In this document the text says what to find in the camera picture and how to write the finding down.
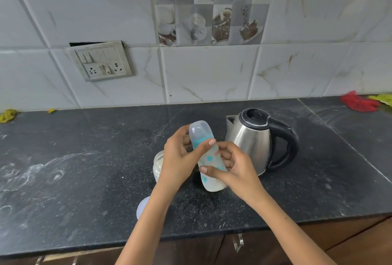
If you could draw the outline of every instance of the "countertop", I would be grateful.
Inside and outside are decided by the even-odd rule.
[[[0,124],[0,256],[123,245],[166,139],[203,119],[223,140],[225,116],[248,107],[300,138],[295,160],[261,177],[297,223],[392,213],[392,109],[357,113],[328,97],[28,112]],[[194,173],[162,239],[265,228],[230,189],[209,193]]]

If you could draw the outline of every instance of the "stainless steel kettle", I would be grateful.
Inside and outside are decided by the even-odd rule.
[[[247,153],[258,175],[290,163],[299,149],[298,135],[286,125],[258,108],[244,109],[238,115],[226,116],[226,141],[232,141]],[[272,161],[276,137],[287,141],[286,153]]]

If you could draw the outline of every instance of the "left hand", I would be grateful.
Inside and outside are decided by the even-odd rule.
[[[179,128],[165,144],[164,162],[157,185],[163,185],[162,189],[170,192],[172,196],[190,176],[202,155],[216,143],[215,139],[207,139],[187,153],[186,148],[190,145],[189,126]]]

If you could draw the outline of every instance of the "kettle handle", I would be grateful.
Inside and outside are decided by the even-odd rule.
[[[271,141],[272,141],[271,155],[274,153],[274,149],[275,149],[275,142],[276,142],[275,137],[279,137],[287,141],[286,153],[284,153],[284,155],[279,159],[275,161],[270,161],[267,167],[268,169],[274,170],[278,167],[287,165],[295,158],[295,156],[298,153],[300,141],[294,129],[292,129],[290,126],[286,125],[285,123],[270,118],[268,120],[268,124],[271,132]]]

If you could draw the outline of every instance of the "wall outlet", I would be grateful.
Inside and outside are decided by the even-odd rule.
[[[85,81],[132,76],[122,42],[104,42],[68,48]]]

